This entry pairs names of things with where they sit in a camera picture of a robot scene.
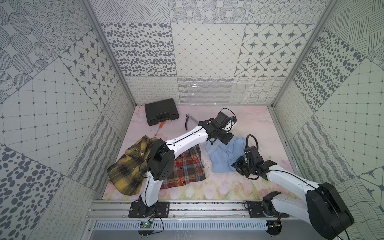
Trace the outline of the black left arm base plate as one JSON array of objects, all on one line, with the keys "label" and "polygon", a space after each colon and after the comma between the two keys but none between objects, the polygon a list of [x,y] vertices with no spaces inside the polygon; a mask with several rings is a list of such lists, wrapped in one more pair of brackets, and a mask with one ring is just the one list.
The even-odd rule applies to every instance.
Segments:
[{"label": "black left arm base plate", "polygon": [[129,218],[147,218],[152,215],[157,217],[167,218],[169,216],[170,202],[157,202],[154,205],[147,207],[141,201],[131,203]]}]

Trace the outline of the light blue shirt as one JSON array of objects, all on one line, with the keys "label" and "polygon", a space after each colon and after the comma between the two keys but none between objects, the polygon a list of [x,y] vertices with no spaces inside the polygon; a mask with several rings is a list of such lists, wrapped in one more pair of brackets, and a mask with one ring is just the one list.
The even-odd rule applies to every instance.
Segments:
[{"label": "light blue shirt", "polygon": [[234,173],[235,168],[232,167],[232,164],[238,158],[244,156],[245,145],[245,139],[235,137],[227,145],[220,141],[216,141],[213,144],[208,142],[205,145],[205,151],[212,161],[212,172],[216,174]]}]

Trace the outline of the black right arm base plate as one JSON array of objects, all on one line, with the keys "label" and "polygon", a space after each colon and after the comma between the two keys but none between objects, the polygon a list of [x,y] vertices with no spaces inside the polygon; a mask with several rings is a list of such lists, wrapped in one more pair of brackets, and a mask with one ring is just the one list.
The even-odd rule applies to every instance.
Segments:
[{"label": "black right arm base plate", "polygon": [[245,201],[244,207],[251,218],[289,218],[290,215],[275,210],[271,203],[264,201]]}]

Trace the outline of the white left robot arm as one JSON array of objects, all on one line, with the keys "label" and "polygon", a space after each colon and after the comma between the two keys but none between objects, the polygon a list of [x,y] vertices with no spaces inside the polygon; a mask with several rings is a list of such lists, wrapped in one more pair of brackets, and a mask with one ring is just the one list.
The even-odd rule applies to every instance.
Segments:
[{"label": "white left robot arm", "polygon": [[209,140],[218,140],[226,145],[233,137],[231,132],[221,128],[209,127],[206,130],[197,126],[175,139],[156,140],[147,158],[147,182],[145,191],[140,197],[140,204],[150,209],[158,202],[163,181],[174,171],[175,159],[182,153]]}]

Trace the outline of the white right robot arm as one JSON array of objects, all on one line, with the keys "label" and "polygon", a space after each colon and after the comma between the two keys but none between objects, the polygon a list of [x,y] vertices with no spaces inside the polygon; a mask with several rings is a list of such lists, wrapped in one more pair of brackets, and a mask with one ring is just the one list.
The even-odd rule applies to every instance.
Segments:
[{"label": "white right robot arm", "polygon": [[273,182],[296,195],[288,197],[272,191],[263,197],[260,207],[247,201],[246,207],[252,217],[281,218],[289,215],[310,224],[327,240],[338,237],[355,223],[355,219],[336,188],[330,183],[318,184],[286,171],[273,161],[262,158],[247,160],[244,157],[232,167],[247,179],[260,178]]}]

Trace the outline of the clear plastic vacuum bag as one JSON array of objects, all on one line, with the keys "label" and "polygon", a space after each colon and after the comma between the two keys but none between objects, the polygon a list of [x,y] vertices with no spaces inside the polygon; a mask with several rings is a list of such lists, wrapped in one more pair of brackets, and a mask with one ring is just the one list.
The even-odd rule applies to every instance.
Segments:
[{"label": "clear plastic vacuum bag", "polygon": [[[213,94],[214,97],[222,97],[224,94],[227,94],[228,90],[229,90],[228,87],[224,87],[224,89],[222,90],[222,85],[225,85],[228,82],[232,83],[233,81],[232,80],[230,81],[228,79],[221,79],[221,78],[213,78],[213,79],[189,79],[189,78],[187,78],[186,80],[183,80],[183,82],[181,83],[181,86],[182,86],[182,91],[184,93],[188,93],[189,96],[193,95],[196,91],[203,91],[201,94],[198,94],[198,97],[207,97],[209,94]],[[232,116],[231,117],[228,116],[228,117],[231,120],[228,123],[228,125],[224,128],[224,130],[228,131],[228,132],[231,132],[233,130],[233,128],[236,126],[236,122],[237,122],[237,117],[236,117],[235,113],[233,113],[233,111],[230,111],[230,113],[232,113]],[[214,120],[214,119],[215,118],[213,118],[213,119],[211,118],[208,120],[200,121],[198,126],[203,127],[206,130],[208,130],[209,127],[215,128],[213,126],[213,124],[211,123],[212,120]],[[255,136],[247,135],[245,140],[246,140],[245,148],[255,146],[258,148],[259,153],[260,153],[259,143],[258,143],[258,140],[256,139]],[[277,165],[277,163],[275,163],[271,160],[268,160],[265,162],[270,164],[269,172],[267,173],[268,179],[266,181],[276,183],[276,184],[278,184],[278,185],[280,185],[286,189],[289,187],[290,184],[292,184],[294,182],[293,178],[295,177],[295,175],[293,175],[290,172],[287,172],[285,169],[281,168],[280,166]]]}]

